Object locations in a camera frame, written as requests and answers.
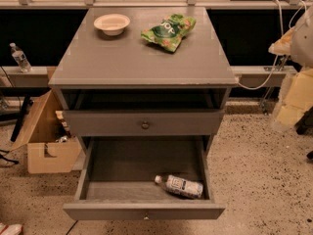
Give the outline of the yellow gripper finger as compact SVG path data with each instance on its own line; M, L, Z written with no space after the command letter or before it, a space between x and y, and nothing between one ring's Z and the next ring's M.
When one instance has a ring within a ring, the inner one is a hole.
M273 111L273 127L288 130L294 127L313 107L313 70L288 74L282 83L279 102Z
M274 55L289 55L291 53L291 38L293 34L293 27L290 28L280 39L272 43L268 52Z

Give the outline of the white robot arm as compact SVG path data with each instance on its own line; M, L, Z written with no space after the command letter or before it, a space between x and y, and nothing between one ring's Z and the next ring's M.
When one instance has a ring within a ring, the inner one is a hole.
M284 131L294 127L313 107L313 6L301 16L268 49L271 54L291 57L301 66L295 75L287 75L281 85L279 102L275 106L272 126Z

